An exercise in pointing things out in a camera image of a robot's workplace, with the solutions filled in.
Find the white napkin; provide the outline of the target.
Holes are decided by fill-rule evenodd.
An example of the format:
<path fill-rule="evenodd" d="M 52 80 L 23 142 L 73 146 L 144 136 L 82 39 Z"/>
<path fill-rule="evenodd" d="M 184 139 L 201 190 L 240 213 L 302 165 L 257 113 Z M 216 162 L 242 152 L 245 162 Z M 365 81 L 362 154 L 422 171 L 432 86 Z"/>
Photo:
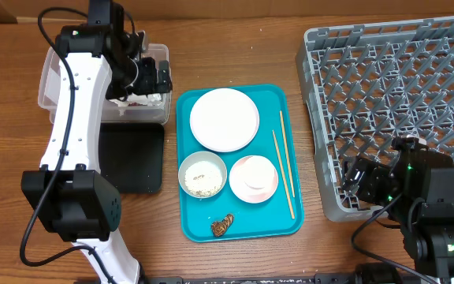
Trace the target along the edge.
<path fill-rule="evenodd" d="M 164 104 L 163 97 L 159 93 L 150 95 L 131 94 L 122 99 L 111 99 L 110 102 L 117 104 L 121 116 L 125 113 L 125 108 L 132 102 L 143 104 L 144 107 L 160 107 Z"/>

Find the red foil snack wrapper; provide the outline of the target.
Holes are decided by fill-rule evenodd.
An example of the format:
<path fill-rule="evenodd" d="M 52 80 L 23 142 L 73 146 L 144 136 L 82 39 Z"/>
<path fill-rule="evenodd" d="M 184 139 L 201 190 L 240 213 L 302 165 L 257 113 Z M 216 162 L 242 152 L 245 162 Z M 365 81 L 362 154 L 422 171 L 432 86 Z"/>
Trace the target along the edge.
<path fill-rule="evenodd" d="M 143 104 L 140 104 L 140 103 L 136 103 L 136 102 L 132 102 L 128 105 L 128 107 L 143 107 L 144 105 Z"/>

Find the grey bowl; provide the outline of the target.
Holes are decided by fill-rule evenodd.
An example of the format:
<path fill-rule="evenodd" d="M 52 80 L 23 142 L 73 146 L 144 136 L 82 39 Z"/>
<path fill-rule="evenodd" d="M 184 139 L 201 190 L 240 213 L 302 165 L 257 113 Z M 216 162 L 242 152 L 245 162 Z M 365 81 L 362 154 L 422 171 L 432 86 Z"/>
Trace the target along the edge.
<path fill-rule="evenodd" d="M 192 196 L 192 197 L 195 197 L 195 198 L 198 198 L 198 199 L 204 199 L 204 198 L 213 197 L 213 196 L 217 195 L 218 193 L 220 193 L 221 190 L 219 192 L 217 192 L 215 195 L 210 196 L 210 197 L 198 197 L 198 196 L 191 195 L 188 192 L 188 190 L 185 188 L 185 185 L 184 185 L 184 174 L 185 174 L 186 169 L 189 168 L 192 164 L 197 163 L 199 161 L 209 161 L 209 162 L 214 163 L 215 165 L 217 165 L 220 168 L 221 173 L 222 173 L 222 177 L 223 177 L 223 187 L 221 189 L 224 188 L 224 186 L 226 184 L 226 181 L 227 181 L 227 176 L 228 176 L 226 165 L 225 165 L 223 160 L 218 155 L 216 155 L 216 154 L 214 154 L 213 152 L 210 152 L 210 151 L 197 151 L 195 153 L 192 153 L 180 164 L 180 167 L 179 167 L 179 170 L 178 170 L 178 180 L 179 180 L 180 187 L 189 196 Z"/>

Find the pile of rice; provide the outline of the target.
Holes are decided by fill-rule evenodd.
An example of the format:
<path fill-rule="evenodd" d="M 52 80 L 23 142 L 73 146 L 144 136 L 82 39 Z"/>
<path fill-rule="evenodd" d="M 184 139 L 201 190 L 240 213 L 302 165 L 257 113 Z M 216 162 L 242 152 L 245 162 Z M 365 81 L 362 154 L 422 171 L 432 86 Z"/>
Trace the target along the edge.
<path fill-rule="evenodd" d="M 185 171 L 184 185 L 193 196 L 213 196 L 223 187 L 221 170 L 209 161 L 194 163 Z"/>

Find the small pink plate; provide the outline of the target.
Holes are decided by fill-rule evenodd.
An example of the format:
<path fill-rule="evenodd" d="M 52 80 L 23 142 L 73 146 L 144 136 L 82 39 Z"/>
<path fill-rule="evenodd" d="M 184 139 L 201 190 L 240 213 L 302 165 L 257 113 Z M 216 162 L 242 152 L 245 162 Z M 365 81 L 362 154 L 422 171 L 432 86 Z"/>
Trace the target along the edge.
<path fill-rule="evenodd" d="M 229 173 L 229 186 L 236 197 L 246 203 L 260 204 L 267 201 L 276 191 L 279 177 L 274 166 L 274 179 L 264 189 L 253 189 L 244 184 L 242 166 L 253 155 L 245 156 L 234 163 Z"/>

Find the white cup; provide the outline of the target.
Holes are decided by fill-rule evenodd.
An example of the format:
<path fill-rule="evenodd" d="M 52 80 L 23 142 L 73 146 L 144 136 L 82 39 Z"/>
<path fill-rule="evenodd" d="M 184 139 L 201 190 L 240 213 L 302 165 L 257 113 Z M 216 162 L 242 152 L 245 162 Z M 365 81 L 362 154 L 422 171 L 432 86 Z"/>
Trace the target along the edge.
<path fill-rule="evenodd" d="M 253 155 L 242 166 L 244 184 L 253 189 L 264 189 L 274 179 L 274 166 L 268 158 Z"/>

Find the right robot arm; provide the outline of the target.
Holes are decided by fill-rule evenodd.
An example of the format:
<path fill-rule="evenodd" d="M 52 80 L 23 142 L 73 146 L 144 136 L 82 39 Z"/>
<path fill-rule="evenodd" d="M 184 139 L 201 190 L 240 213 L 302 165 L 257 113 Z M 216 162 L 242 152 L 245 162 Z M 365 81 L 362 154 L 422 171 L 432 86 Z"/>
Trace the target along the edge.
<path fill-rule="evenodd" d="M 454 283 L 454 161 L 415 136 L 396 136 L 391 147 L 397 152 L 392 165 L 361 155 L 345 161 L 341 188 L 380 207 L 354 235 L 387 214 L 403 234 L 404 249 L 414 266 L 356 243 L 352 247 L 387 267 L 387 276 L 394 282 L 401 282 L 397 272 L 405 271 L 427 283 Z"/>

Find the grey dishwasher rack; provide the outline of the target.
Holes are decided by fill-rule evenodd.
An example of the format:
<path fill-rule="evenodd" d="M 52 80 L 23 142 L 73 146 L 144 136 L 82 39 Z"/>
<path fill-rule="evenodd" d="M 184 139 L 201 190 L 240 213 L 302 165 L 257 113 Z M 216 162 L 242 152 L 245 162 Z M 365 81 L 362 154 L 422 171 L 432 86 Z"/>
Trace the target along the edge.
<path fill-rule="evenodd" d="M 322 209 L 334 222 L 373 208 L 341 188 L 357 155 L 390 164 L 395 136 L 454 160 L 454 16 L 311 28 L 296 56 Z"/>

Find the black plastic tray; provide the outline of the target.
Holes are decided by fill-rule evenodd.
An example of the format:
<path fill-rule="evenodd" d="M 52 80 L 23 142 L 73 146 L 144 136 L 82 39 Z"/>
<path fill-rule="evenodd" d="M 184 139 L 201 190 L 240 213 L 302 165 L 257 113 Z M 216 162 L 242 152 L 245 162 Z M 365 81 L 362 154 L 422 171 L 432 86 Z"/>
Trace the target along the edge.
<path fill-rule="evenodd" d="M 157 193 L 162 184 L 164 128 L 155 123 L 74 122 L 64 137 L 54 125 L 39 171 L 54 191 L 67 195 L 114 197 Z"/>

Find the large white plate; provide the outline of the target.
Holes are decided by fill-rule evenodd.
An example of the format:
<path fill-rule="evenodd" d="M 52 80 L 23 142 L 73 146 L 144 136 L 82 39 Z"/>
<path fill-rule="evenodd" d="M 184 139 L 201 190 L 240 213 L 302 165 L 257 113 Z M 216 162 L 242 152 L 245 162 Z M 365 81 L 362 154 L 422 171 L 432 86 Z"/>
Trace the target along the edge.
<path fill-rule="evenodd" d="M 237 151 L 247 146 L 259 129 L 257 106 L 245 93 L 217 88 L 201 95 L 190 113 L 195 139 L 216 152 Z"/>

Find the wooden chopstick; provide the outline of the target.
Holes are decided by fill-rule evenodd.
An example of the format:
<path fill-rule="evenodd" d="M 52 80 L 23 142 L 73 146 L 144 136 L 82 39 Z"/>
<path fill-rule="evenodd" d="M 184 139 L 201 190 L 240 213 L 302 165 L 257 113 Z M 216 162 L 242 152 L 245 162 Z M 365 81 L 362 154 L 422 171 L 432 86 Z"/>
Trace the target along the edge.
<path fill-rule="evenodd" d="M 280 149 L 279 149 L 279 146 L 278 146 L 278 142 L 277 142 L 277 138 L 276 138 L 276 134 L 275 134 L 274 130 L 272 130 L 272 136 L 273 136 L 274 147 L 275 147 L 275 150 L 276 150 L 278 164 L 279 164 L 279 167 L 280 167 L 281 176 L 282 176 L 282 180 L 283 180 L 283 184 L 284 184 L 286 200 L 287 200 L 287 203 L 288 203 L 288 209 L 289 209 L 291 218 L 295 219 L 295 212 L 293 210 L 292 201 L 291 201 L 291 198 L 290 198 L 290 195 L 289 195 L 289 191 L 288 191 L 288 184 L 287 184 L 287 180 L 286 180 L 286 176 L 285 176 L 285 169 L 283 167 L 283 162 L 282 162 L 282 159 L 281 159 L 281 153 L 280 153 Z"/>
<path fill-rule="evenodd" d="M 295 189 L 294 189 L 294 184 L 293 184 L 293 177 L 292 177 L 292 168 L 290 164 L 290 157 L 288 153 L 288 143 L 287 143 L 287 137 L 286 137 L 286 132 L 285 132 L 285 121 L 284 121 L 284 116 L 282 110 L 279 111 L 280 115 L 280 120 L 281 120 L 281 131 L 282 131 L 282 136 L 283 136 L 283 142 L 284 142 L 284 147 L 285 147 L 285 157 L 286 157 L 286 162 L 287 162 L 287 168 L 288 168 L 288 177 L 290 181 L 290 186 L 291 186 L 291 192 L 292 192 L 292 197 L 295 198 Z"/>

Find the right wooden chopstick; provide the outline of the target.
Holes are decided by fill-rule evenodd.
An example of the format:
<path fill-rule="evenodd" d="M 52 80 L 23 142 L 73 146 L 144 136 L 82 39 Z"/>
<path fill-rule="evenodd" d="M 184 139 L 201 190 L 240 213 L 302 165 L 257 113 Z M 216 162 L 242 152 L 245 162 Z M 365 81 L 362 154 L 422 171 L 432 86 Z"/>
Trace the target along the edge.
<path fill-rule="evenodd" d="M 295 198 L 295 189 L 294 189 L 294 184 L 293 184 L 293 177 L 292 177 L 292 168 L 290 164 L 290 157 L 288 153 L 288 143 L 287 143 L 287 137 L 286 137 L 286 132 L 285 132 L 285 121 L 284 121 L 284 116 L 282 110 L 279 111 L 280 115 L 280 120 L 281 120 L 281 131 L 282 131 L 282 136 L 283 136 L 283 142 L 284 142 L 284 147 L 285 147 L 285 157 L 286 157 L 286 162 L 287 162 L 287 168 L 288 168 L 288 177 L 290 181 L 290 186 L 291 186 L 291 192 L 292 192 L 292 197 Z"/>

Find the teal serving tray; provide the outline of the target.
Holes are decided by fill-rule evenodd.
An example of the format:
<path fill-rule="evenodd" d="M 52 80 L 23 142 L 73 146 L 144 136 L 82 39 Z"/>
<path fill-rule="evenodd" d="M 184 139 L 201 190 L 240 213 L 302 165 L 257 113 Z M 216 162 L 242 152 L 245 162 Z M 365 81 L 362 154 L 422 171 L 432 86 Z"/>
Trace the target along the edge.
<path fill-rule="evenodd" d="M 219 152 L 218 156 L 223 160 L 228 170 L 231 170 L 234 163 L 245 156 L 265 156 L 275 165 L 277 172 L 280 173 L 272 136 L 272 130 L 274 130 L 285 168 L 285 175 L 288 176 L 279 115 L 279 111 L 282 110 L 295 198 L 292 197 L 290 185 L 288 185 L 288 191 L 295 212 L 295 219 L 291 218 L 281 177 L 275 193 L 267 201 L 260 204 L 243 202 L 235 196 L 229 184 L 225 185 L 217 195 L 204 199 L 189 196 L 182 188 L 179 188 L 181 227 L 184 234 L 192 241 L 227 241 L 288 235 L 294 234 L 303 224 L 302 193 L 285 93 L 274 84 L 237 86 L 236 90 L 245 93 L 254 101 L 258 108 L 261 122 L 258 132 L 250 144 L 237 151 Z M 215 237 L 210 228 L 211 224 L 215 221 L 223 220 L 227 214 L 234 215 L 233 224 L 223 236 Z"/>

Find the brown food scrap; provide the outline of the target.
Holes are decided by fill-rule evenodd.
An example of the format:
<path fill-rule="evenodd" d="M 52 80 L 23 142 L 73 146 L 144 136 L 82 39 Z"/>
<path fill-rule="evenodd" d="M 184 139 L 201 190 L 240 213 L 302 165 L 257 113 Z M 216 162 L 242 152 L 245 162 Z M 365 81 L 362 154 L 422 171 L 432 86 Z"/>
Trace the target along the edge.
<path fill-rule="evenodd" d="M 221 221 L 215 221 L 211 224 L 211 231 L 215 237 L 223 236 L 228 228 L 233 224 L 234 215 L 227 214 Z"/>

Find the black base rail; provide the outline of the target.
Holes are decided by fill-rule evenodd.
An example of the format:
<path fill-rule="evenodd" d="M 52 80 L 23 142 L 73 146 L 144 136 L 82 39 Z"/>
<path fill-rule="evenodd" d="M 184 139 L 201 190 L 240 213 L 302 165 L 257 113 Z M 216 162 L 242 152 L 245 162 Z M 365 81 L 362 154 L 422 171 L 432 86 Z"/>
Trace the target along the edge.
<path fill-rule="evenodd" d="M 360 273 L 317 273 L 313 276 L 182 278 L 146 277 L 147 284 L 366 284 L 371 280 Z"/>

